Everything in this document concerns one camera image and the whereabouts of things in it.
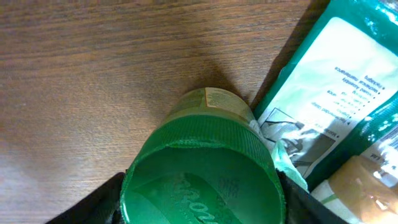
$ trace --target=wet wipes package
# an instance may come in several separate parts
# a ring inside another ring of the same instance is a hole
[[[282,141],[310,189],[397,124],[397,53],[389,4],[332,1],[256,108],[267,148]]]

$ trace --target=green lid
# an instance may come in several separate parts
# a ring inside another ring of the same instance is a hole
[[[193,93],[207,90],[226,94],[214,88]],[[244,119],[209,107],[209,99],[192,107],[191,97],[190,109],[200,110],[167,119],[146,141],[123,182],[126,223],[284,222],[283,191],[269,151]]]

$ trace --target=wood grain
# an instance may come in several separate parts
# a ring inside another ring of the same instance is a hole
[[[43,223],[127,169],[188,90],[254,107],[324,8],[2,6],[0,223]]]

